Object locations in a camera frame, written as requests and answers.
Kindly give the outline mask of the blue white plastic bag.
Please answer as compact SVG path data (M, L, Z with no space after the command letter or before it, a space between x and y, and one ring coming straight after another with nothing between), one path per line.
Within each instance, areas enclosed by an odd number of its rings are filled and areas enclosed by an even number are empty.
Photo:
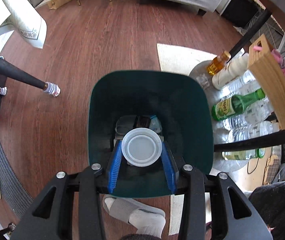
M155 133L160 134L162 132L162 125L156 115L150 117L149 129Z

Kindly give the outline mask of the dark green trash bin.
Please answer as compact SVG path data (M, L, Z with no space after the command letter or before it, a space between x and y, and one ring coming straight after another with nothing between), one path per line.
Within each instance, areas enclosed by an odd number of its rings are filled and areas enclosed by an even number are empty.
M115 144L130 130L149 128L156 115L157 134L171 152L177 169L192 165L204 174L213 163L213 132L207 98L194 79L180 74L123 70L107 74L94 86L89 105L89 161L102 165L97 191L125 198L171 194L162 162L136 167L122 159L116 188L109 193L107 167Z

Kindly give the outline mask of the grey slipper foot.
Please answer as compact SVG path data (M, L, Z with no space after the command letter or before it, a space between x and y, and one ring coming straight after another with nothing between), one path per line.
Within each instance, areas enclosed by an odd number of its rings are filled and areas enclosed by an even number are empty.
M109 194L104 195L102 206L111 217L136 228L136 233L122 239L161 239L166 224L166 213L162 209Z

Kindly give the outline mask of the green glass bottle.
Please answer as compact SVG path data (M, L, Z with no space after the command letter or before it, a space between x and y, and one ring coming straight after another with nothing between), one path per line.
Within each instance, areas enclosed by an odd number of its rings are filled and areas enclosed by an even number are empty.
M211 109L211 115L214 120L222 121L230 117L240 115L253 103L262 100L266 97L262 88L247 94L238 95L235 94L223 101L215 104Z

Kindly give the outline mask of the grey striped floor mat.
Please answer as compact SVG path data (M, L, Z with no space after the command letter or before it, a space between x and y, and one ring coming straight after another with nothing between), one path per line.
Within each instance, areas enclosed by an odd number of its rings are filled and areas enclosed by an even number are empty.
M33 202L11 167L0 142L0 191L14 214L21 219Z

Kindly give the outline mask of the amber liquid bottle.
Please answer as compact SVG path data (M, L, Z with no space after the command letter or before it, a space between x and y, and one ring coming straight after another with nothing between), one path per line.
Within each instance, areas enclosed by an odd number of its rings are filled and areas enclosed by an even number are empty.
M220 72L225 65L227 64L227 62L230 60L231 55L228 51L223 51L223 53L221 55L216 56L211 62L210 64L207 66L207 72L210 75L215 75L218 72Z

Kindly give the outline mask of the white plastic bottle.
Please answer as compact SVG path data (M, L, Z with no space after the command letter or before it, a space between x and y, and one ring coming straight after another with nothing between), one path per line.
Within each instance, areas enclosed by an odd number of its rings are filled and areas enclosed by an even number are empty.
M247 71L248 60L248 53L232 59L220 72L212 77L211 82L213 87L221 90L231 81L243 75Z

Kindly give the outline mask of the wooden crate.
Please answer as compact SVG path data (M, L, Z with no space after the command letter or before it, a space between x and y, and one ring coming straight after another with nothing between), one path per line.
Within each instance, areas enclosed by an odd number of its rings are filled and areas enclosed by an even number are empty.
M285 129L285 76L271 54L273 47L265 35L257 38L249 47L247 69L265 92L281 129Z

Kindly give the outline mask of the black table leg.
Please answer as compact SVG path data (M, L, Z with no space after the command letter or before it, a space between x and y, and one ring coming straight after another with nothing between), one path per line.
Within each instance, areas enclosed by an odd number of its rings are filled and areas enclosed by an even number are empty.
M45 93L50 94L54 97L59 96L61 89L57 84L51 82L44 82L29 73L19 69L13 64L7 62L6 60L0 58L0 75L9 77L11 79L20 81L22 83L31 85L42 89Z

